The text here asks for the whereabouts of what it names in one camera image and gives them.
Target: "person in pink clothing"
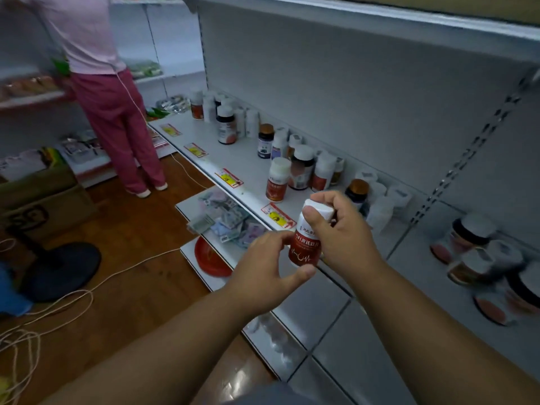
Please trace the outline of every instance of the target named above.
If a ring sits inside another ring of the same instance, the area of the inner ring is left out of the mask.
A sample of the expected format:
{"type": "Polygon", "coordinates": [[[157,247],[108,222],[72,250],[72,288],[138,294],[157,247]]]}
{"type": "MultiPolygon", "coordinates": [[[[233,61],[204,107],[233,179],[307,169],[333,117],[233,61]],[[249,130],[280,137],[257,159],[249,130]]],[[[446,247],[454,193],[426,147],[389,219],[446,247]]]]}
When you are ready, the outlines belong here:
{"type": "Polygon", "coordinates": [[[147,130],[143,98],[118,57],[110,0],[6,0],[36,8],[58,33],[78,102],[128,192],[147,197],[137,159],[157,190],[167,183],[147,130]]]}

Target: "right hand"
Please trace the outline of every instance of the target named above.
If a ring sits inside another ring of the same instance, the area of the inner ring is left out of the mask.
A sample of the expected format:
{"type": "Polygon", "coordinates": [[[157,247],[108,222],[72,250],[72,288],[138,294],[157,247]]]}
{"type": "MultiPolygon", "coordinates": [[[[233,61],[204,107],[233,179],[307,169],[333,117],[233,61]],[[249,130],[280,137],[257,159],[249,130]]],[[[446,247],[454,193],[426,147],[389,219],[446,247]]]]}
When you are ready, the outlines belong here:
{"type": "Polygon", "coordinates": [[[332,206],[337,211],[334,227],[320,213],[306,206],[302,214],[321,240],[325,261],[345,280],[354,273],[365,273],[384,264],[368,224],[352,202],[340,192],[318,192],[311,200],[332,206]]]}

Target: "wooden floor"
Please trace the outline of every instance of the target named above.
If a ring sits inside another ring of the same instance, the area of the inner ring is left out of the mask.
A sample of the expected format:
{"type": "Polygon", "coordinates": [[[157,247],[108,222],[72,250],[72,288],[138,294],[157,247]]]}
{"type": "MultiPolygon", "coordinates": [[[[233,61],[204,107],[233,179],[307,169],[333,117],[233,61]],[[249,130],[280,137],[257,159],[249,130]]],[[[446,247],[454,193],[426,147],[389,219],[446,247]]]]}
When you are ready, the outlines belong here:
{"type": "MultiPolygon", "coordinates": [[[[181,156],[190,175],[211,185],[181,156]]],[[[54,247],[70,241],[88,241],[99,247],[103,262],[89,287],[139,261],[179,248],[194,235],[174,205],[203,189],[190,180],[171,156],[163,161],[169,189],[153,191],[146,199],[125,192],[115,178],[89,189],[99,207],[94,219],[47,242],[54,247]]],[[[24,250],[17,246],[2,258],[18,262],[24,250]]],[[[155,258],[121,274],[95,292],[90,310],[68,326],[44,336],[39,366],[20,405],[36,404],[105,360],[120,348],[147,334],[208,293],[203,282],[179,251],[155,258]]],[[[66,312],[44,319],[28,329],[43,332],[76,316],[79,301],[66,312]]],[[[14,320],[0,322],[0,330],[14,320]]],[[[12,353],[0,354],[0,375],[10,375],[12,353]]],[[[273,379],[249,344],[238,336],[195,398],[197,404],[230,400],[255,385],[273,379]]]]}

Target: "price tag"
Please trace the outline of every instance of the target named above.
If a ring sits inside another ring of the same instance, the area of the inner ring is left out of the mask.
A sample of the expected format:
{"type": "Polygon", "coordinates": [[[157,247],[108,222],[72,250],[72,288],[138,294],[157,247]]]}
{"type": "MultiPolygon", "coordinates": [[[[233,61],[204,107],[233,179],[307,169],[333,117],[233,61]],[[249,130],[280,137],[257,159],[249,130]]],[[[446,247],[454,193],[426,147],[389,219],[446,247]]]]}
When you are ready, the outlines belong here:
{"type": "Polygon", "coordinates": [[[222,169],[219,171],[219,173],[216,173],[217,176],[219,176],[223,181],[231,186],[233,189],[236,189],[238,186],[241,186],[244,184],[239,178],[234,176],[231,172],[229,172],[226,169],[222,169]]]}
{"type": "Polygon", "coordinates": [[[163,125],[160,125],[159,127],[163,130],[163,132],[165,132],[166,134],[170,136],[182,135],[182,133],[179,132],[179,130],[176,129],[174,126],[172,126],[170,123],[165,123],[163,125]]]}
{"type": "Polygon", "coordinates": [[[274,203],[267,204],[261,211],[284,229],[296,226],[296,222],[280,210],[274,203]]]}
{"type": "Polygon", "coordinates": [[[195,143],[190,143],[188,146],[184,147],[198,158],[203,158],[204,156],[208,155],[204,149],[199,148],[197,145],[195,145],[195,143]]]}

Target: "hand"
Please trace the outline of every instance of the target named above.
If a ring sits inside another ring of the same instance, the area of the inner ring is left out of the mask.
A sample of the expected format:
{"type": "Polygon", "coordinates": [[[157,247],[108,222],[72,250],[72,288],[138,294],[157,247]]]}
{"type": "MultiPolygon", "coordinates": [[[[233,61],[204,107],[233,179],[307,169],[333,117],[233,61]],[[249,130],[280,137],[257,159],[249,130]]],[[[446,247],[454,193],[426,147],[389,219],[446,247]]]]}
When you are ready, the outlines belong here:
{"type": "Polygon", "coordinates": [[[303,265],[280,278],[279,253],[291,243],[292,231],[269,231],[251,243],[224,290],[246,309],[249,320],[279,306],[294,290],[315,275],[315,267],[303,265]]]}
{"type": "Polygon", "coordinates": [[[313,207],[302,210],[321,240],[325,261],[335,272],[350,281],[355,272],[365,272],[384,263],[369,226],[347,197],[340,192],[318,192],[310,198],[337,211],[337,223],[332,227],[313,207]]]}

